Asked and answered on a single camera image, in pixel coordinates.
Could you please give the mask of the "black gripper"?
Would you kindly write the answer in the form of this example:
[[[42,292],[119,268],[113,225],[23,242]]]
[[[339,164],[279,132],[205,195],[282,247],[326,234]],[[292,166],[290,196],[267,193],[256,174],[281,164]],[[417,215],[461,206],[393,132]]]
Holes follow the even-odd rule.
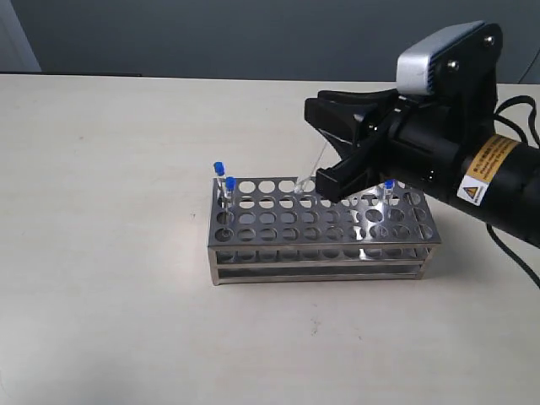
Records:
[[[539,245],[539,147],[501,112],[506,100],[469,134],[445,110],[418,108],[378,127],[399,93],[321,90],[304,104],[305,121],[337,152],[316,170],[316,192],[337,203],[384,181],[406,182],[429,196],[533,246]]]

